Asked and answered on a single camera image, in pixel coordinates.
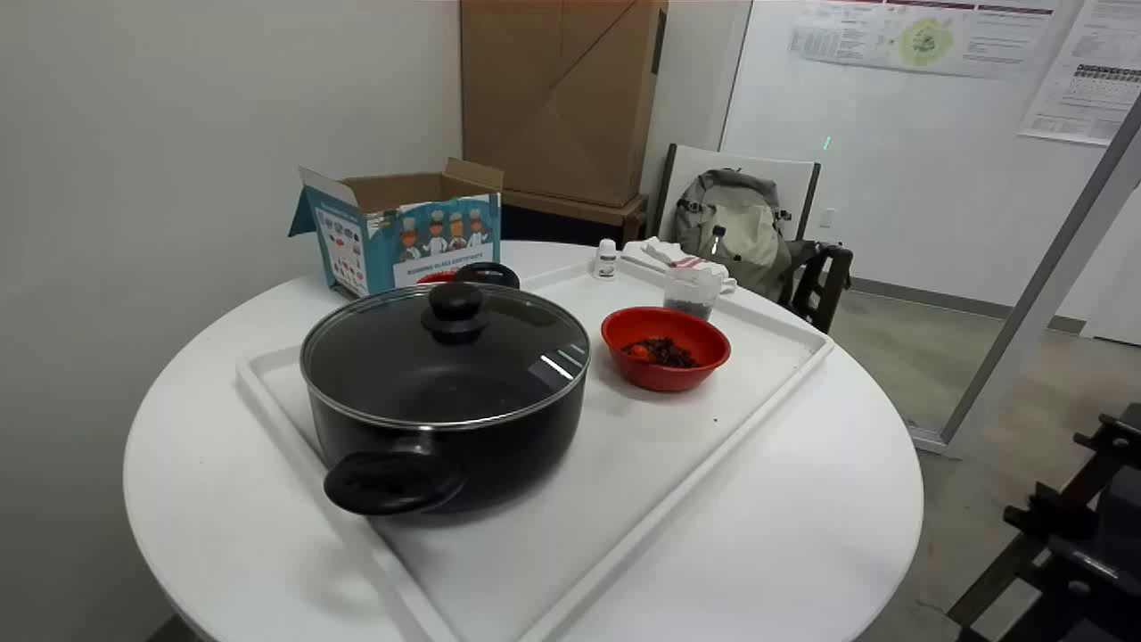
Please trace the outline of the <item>black cooking pot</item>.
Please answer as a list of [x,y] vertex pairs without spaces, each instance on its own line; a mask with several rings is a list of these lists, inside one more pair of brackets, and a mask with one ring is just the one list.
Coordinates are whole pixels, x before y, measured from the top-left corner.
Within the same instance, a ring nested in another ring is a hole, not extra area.
[[[507,262],[460,267],[435,286],[454,280],[526,287]],[[336,505],[364,515],[454,515],[509,501],[561,467],[580,420],[585,380],[542,411],[475,431],[378,427],[320,401],[311,386],[307,394],[328,467],[326,496]]]

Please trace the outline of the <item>small white pill bottle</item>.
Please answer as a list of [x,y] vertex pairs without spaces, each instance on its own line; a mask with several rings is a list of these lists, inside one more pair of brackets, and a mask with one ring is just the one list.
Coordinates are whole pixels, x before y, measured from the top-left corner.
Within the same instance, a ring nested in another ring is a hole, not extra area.
[[598,240],[598,244],[597,244],[597,274],[598,276],[614,276],[616,261],[620,261],[616,242],[614,240]]

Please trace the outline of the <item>grey beige backpack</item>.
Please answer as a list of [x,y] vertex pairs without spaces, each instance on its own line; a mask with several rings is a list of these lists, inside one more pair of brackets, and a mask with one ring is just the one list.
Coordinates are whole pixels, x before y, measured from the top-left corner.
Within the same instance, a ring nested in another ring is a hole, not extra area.
[[796,242],[784,236],[779,186],[734,166],[702,172],[679,198],[671,236],[684,252],[724,262],[728,274],[779,300]]

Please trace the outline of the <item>white red striped towel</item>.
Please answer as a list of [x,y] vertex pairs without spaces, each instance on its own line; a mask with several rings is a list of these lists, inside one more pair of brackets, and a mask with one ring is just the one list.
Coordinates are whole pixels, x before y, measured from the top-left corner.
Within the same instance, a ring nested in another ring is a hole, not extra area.
[[665,274],[674,274],[674,276],[715,286],[717,291],[733,291],[734,287],[734,276],[733,276],[733,269],[724,262],[702,261],[702,257],[690,252],[681,242],[665,242],[658,236],[630,240],[623,244],[623,257],[630,262],[649,267],[649,269],[665,269]]

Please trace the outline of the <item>large brown cardboard box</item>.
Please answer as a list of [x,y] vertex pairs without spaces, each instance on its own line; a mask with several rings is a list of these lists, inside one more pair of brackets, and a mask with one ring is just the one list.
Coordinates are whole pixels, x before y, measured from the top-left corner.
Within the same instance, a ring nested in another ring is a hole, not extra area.
[[464,158],[515,198],[637,194],[667,0],[460,0]]

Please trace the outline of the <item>white rectangular tray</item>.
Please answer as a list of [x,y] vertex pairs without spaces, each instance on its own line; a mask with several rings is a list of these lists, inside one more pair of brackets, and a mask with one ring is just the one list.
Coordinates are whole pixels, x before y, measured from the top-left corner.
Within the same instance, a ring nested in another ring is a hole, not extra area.
[[660,274],[623,267],[598,276],[561,267],[520,286],[585,323],[590,379],[561,467],[488,510],[364,515],[336,505],[326,496],[328,467],[300,373],[305,341],[241,366],[248,401],[287,450],[320,515],[364,558],[399,624],[422,638],[538,642],[567,628],[831,353],[828,336],[728,297],[702,319],[733,337],[733,361],[699,387],[649,392],[616,373],[598,323],[623,305],[665,305]]

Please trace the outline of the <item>white wall poster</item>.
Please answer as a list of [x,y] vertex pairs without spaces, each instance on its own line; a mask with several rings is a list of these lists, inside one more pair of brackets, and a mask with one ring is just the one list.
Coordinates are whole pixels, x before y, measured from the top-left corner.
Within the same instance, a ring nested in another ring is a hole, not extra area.
[[1045,70],[1023,130],[1032,139],[1109,147],[1141,95],[1141,0],[1080,0]]

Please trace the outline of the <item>red bowl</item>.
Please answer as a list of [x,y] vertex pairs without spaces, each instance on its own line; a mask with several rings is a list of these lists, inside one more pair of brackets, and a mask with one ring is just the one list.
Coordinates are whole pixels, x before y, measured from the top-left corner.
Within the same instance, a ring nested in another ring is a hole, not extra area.
[[733,361],[733,337],[717,323],[667,305],[614,309],[598,336],[616,373],[649,392],[699,387]]

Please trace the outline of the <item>grey metal post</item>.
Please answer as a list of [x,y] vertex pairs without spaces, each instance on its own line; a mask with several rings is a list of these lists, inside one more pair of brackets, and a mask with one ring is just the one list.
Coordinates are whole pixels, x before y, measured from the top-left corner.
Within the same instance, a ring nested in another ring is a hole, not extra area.
[[998,416],[1002,400],[1019,379],[1019,366],[1045,337],[1055,309],[1086,274],[1089,261],[1109,236],[1112,219],[1141,186],[1141,95],[1132,103],[1125,124],[1075,198],[1068,219],[1039,261],[1029,287],[1009,309],[1002,331],[985,353],[979,373],[958,394],[943,427],[914,427],[911,438],[922,451],[964,457]]

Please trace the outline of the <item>glass pot lid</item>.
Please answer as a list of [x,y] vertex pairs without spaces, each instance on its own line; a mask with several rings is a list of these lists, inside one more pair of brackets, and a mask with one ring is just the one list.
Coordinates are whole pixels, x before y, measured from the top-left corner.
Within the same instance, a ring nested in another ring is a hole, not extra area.
[[475,431],[573,392],[590,331],[561,304],[509,286],[399,287],[317,319],[300,369],[320,401],[356,420]]

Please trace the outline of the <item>black metal stand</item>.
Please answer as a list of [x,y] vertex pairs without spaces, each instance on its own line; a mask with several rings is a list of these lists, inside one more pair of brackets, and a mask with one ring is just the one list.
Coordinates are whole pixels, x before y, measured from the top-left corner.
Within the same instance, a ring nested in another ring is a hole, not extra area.
[[[1078,435],[1090,461],[1064,485],[1036,485],[1023,505],[1007,505],[1009,544],[951,601],[956,642],[1141,642],[1141,401],[1103,413]],[[1014,589],[1032,586],[1032,606],[987,638],[979,620]]]

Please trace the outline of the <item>blue printed cardboard box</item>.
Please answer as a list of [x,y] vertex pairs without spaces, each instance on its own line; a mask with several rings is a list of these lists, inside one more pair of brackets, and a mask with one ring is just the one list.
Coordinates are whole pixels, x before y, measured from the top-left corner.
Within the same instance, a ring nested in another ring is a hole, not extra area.
[[501,257],[503,172],[449,158],[444,172],[333,179],[300,172],[292,236],[317,236],[320,269],[351,297],[422,286]]

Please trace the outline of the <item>wall poster with green circle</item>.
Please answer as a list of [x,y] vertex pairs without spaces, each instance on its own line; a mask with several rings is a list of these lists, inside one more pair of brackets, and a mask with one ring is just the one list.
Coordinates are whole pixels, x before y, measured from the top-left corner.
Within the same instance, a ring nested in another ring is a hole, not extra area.
[[787,49],[848,68],[996,79],[1032,64],[1055,0],[809,0]]

